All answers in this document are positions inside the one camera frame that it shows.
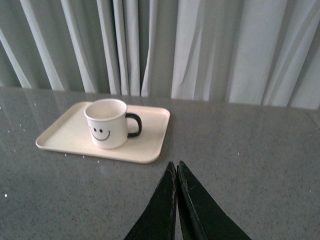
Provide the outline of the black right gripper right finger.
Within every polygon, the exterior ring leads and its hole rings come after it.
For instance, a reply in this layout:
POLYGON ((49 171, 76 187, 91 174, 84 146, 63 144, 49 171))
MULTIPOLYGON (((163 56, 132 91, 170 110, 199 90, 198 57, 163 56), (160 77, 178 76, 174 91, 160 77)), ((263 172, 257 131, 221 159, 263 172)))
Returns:
POLYGON ((183 161, 177 166, 177 177, 177 204, 184 240, 250 239, 219 207, 183 161))

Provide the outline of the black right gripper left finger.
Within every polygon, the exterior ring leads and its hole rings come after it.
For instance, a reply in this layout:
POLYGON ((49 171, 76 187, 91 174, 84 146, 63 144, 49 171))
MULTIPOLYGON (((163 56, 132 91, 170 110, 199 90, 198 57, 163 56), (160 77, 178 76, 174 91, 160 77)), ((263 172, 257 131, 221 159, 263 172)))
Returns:
POLYGON ((126 240, 173 240, 176 229, 177 171, 169 162, 149 203, 126 240))

